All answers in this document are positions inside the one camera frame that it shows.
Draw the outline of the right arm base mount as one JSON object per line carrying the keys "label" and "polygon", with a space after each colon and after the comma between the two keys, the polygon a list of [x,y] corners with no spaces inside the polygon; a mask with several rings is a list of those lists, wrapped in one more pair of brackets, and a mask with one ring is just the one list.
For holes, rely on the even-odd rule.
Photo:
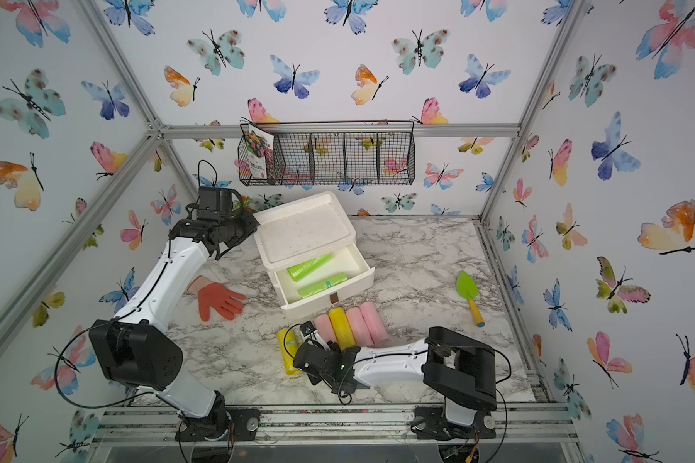
{"label": "right arm base mount", "polygon": [[419,440],[448,442],[454,439],[478,441],[497,437],[490,412],[451,408],[455,420],[449,420],[444,406],[417,406],[409,430]]}

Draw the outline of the green trash bag roll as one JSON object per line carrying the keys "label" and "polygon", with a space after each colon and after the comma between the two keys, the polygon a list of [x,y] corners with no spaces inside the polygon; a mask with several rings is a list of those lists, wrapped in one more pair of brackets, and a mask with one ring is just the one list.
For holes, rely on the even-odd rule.
{"label": "green trash bag roll", "polygon": [[302,299],[309,298],[321,292],[328,291],[328,289],[332,289],[332,287],[337,287],[345,283],[348,279],[349,277],[344,272],[337,273],[316,283],[302,287],[297,293]]}
{"label": "green trash bag roll", "polygon": [[287,272],[291,279],[297,283],[319,270],[331,260],[332,254],[325,254],[318,258],[307,260],[307,262],[303,262],[302,264],[291,266],[287,269]]}

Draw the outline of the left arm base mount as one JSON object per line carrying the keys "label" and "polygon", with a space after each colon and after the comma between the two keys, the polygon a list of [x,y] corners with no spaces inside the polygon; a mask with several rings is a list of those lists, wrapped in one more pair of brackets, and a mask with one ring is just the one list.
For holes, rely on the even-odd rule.
{"label": "left arm base mount", "polygon": [[253,442],[260,422],[259,408],[229,407],[224,395],[216,392],[208,416],[189,418],[183,415],[175,440],[178,443]]}

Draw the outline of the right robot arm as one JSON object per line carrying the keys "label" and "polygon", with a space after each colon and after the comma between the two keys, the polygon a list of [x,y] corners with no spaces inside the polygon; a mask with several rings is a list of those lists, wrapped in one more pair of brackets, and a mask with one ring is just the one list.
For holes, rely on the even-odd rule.
{"label": "right robot arm", "polygon": [[434,326],[415,343],[346,347],[313,335],[295,351],[293,366],[339,399],[389,383],[420,382],[444,399],[446,421],[469,428],[480,412],[497,409],[496,350]]}

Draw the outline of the white top drawer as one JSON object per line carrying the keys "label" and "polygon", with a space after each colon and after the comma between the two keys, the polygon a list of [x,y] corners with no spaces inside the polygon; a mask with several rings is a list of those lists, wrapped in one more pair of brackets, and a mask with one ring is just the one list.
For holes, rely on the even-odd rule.
{"label": "white top drawer", "polygon": [[281,312],[288,320],[330,309],[374,285],[376,268],[367,264],[355,244],[332,251],[330,256],[298,282],[287,269],[268,272]]}

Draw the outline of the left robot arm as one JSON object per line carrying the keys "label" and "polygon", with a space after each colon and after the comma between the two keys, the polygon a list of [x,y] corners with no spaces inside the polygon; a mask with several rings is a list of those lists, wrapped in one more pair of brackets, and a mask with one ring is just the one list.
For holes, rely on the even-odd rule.
{"label": "left robot arm", "polygon": [[180,220],[151,274],[114,318],[98,320],[88,332],[102,373],[156,395],[183,416],[204,419],[218,393],[183,366],[183,351],[167,336],[175,308],[188,284],[210,256],[221,257],[255,233],[259,223],[240,208],[204,210],[203,218]]}

